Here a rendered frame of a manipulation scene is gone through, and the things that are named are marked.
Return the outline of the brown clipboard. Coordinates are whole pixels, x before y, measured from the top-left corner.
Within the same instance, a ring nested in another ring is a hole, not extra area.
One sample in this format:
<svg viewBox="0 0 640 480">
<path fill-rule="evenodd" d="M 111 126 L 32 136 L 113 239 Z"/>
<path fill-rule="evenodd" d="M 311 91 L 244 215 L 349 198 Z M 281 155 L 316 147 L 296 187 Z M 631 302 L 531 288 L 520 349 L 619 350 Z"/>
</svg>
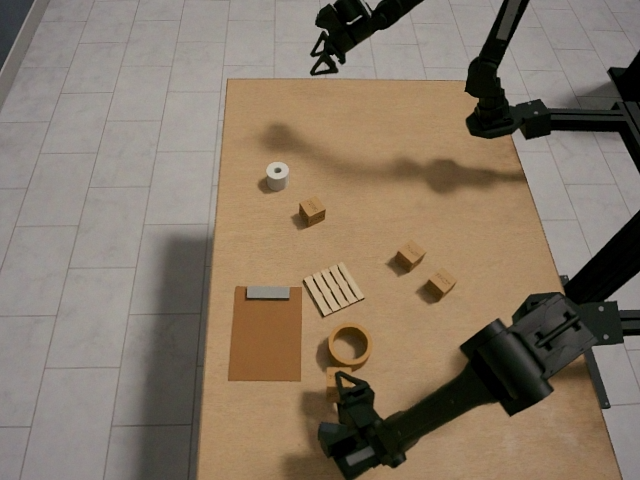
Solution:
<svg viewBox="0 0 640 480">
<path fill-rule="evenodd" d="M 301 345 L 302 287 L 236 286 L 231 370 L 256 381 L 291 377 L 301 371 Z"/>
</svg>

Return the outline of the small square wooden pallet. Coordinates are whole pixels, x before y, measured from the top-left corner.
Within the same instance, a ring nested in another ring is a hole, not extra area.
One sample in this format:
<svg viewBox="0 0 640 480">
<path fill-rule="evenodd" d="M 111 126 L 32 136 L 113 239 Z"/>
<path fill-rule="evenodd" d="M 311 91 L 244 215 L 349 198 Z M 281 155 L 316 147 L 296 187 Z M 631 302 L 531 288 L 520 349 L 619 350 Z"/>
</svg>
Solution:
<svg viewBox="0 0 640 480">
<path fill-rule="evenodd" d="M 338 283 L 337 285 L 330 273 L 332 273 L 333 277 Z M 322 279 L 322 277 L 324 280 Z M 321 292 L 319 292 L 313 280 L 315 280 Z M 336 311 L 342 310 L 349 305 L 365 299 L 365 296 L 358 287 L 344 262 L 340 262 L 337 265 L 329 267 L 328 269 L 324 269 L 313 274 L 312 276 L 308 276 L 304 278 L 304 282 L 324 318 Z M 327 286 L 325 283 L 327 284 Z M 346 298 L 343 297 L 339 289 L 342 290 Z M 323 297 L 325 297 L 330 308 L 328 308 Z M 345 299 L 347 299 L 348 301 L 346 301 Z"/>
</svg>

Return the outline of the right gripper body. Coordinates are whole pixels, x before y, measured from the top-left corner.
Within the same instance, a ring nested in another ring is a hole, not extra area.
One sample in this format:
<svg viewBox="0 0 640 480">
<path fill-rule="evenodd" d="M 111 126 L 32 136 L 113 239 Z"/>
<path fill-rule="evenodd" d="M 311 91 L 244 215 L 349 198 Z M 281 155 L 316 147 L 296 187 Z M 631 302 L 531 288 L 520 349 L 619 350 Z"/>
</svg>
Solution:
<svg viewBox="0 0 640 480">
<path fill-rule="evenodd" d="M 349 35 L 352 35 L 351 31 L 349 30 L 349 25 L 347 26 L 347 30 L 348 30 Z M 346 63 L 346 52 L 348 52 L 349 50 L 354 48 L 359 43 L 355 40 L 354 37 L 352 37 L 353 42 L 351 42 L 350 44 L 348 44 L 347 46 L 342 48 L 340 51 L 338 51 L 335 48 L 335 46 L 331 43 L 331 31 L 328 30 L 328 32 L 329 32 L 329 35 L 328 35 L 329 39 L 324 42 L 324 56 L 335 67 L 336 66 L 336 62 L 331 57 L 331 55 L 333 56 L 335 54 L 339 58 L 339 60 L 338 60 L 339 63 L 341 65 L 343 65 L 344 63 Z"/>
</svg>

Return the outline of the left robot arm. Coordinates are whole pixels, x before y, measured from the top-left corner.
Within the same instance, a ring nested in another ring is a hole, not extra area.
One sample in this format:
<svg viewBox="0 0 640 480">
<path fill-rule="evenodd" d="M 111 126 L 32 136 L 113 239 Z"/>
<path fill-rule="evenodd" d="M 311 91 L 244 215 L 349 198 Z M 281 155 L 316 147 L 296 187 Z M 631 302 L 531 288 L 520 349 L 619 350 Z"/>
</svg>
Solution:
<svg viewBox="0 0 640 480">
<path fill-rule="evenodd" d="M 546 381 L 598 340 L 558 293 L 529 300 L 526 310 L 509 328 L 497 319 L 458 347 L 468 362 L 463 371 L 408 411 L 375 423 L 360 404 L 347 410 L 346 425 L 322 423 L 319 441 L 327 458 L 336 456 L 346 480 L 381 465 L 395 470 L 421 438 L 475 408 L 498 403 L 511 418 L 543 401 L 553 393 Z"/>
</svg>

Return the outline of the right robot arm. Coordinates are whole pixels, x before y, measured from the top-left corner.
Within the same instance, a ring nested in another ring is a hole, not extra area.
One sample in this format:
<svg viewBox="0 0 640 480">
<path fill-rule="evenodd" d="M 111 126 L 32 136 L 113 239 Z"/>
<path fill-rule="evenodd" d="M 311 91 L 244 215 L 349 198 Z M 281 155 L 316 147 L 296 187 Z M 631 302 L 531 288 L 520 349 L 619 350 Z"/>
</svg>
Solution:
<svg viewBox="0 0 640 480">
<path fill-rule="evenodd" d="M 422 1 L 424 0 L 381 0 L 372 10 L 365 0 L 336 0 L 333 3 L 335 8 L 328 3 L 320 9 L 315 25 L 331 31 L 331 43 L 340 51 L 353 42 L 352 37 L 361 43 L 375 31 L 387 29 L 399 21 Z M 509 102 L 505 98 L 505 89 L 501 88 L 501 78 L 497 77 L 497 69 L 529 2 L 530 0 L 503 1 L 479 54 L 480 60 L 479 56 L 474 58 L 468 67 L 464 91 L 472 97 L 479 98 L 480 103 L 477 103 L 478 108 L 476 106 L 474 112 L 483 131 L 514 124 Z M 348 25 L 352 35 L 348 33 Z"/>
</svg>

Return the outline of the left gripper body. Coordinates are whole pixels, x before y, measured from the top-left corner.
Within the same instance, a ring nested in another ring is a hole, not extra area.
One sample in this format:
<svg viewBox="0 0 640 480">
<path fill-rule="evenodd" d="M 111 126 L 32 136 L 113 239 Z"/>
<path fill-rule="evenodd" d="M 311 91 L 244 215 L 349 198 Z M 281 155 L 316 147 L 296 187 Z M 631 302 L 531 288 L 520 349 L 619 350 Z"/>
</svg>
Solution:
<svg viewBox="0 0 640 480">
<path fill-rule="evenodd" d="M 354 398 L 355 397 L 355 398 Z M 365 385 L 351 392 L 351 397 L 346 400 L 341 406 L 341 425 L 346 425 L 347 410 L 356 407 L 360 404 L 364 406 L 374 422 L 382 419 L 375 407 L 376 393 L 371 389 L 371 386 Z"/>
</svg>

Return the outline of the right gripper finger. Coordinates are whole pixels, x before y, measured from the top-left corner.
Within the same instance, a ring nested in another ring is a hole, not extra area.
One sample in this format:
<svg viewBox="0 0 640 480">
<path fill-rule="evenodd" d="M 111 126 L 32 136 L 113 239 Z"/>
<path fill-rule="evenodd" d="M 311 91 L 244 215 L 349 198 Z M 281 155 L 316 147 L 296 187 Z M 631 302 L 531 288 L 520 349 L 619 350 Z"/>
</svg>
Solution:
<svg viewBox="0 0 640 480">
<path fill-rule="evenodd" d="M 313 49 L 312 49 L 312 51 L 311 51 L 310 55 L 311 55 L 312 57 L 316 57 L 316 56 L 321 55 L 321 54 L 324 52 L 324 49 L 323 49 L 323 50 L 321 50 L 321 51 L 318 51 L 318 52 L 315 52 L 315 51 L 317 50 L 317 48 L 318 48 L 318 46 L 320 45 L 320 43 L 321 43 L 321 41 L 322 41 L 322 40 L 326 41 L 326 40 L 328 40 L 328 39 L 329 39 L 329 38 L 328 38 L 328 34 L 326 33 L 326 31 L 325 31 L 325 30 L 323 30 L 323 31 L 321 32 L 321 34 L 320 34 L 320 36 L 319 36 L 319 38 L 318 38 L 318 40 L 317 40 L 317 42 L 316 42 L 315 46 L 313 47 Z"/>
<path fill-rule="evenodd" d="M 324 69 L 324 70 L 320 70 L 320 71 L 315 71 L 319 65 L 325 62 L 330 68 L 328 69 Z M 315 63 L 315 65 L 313 66 L 313 68 L 310 71 L 310 74 L 312 76 L 315 75 L 321 75 L 321 74 L 333 74 L 333 73 L 338 73 L 339 72 L 339 68 L 336 66 L 334 67 L 324 56 L 324 52 L 321 54 L 321 56 L 319 57 L 319 59 L 317 60 L 317 62 Z"/>
</svg>

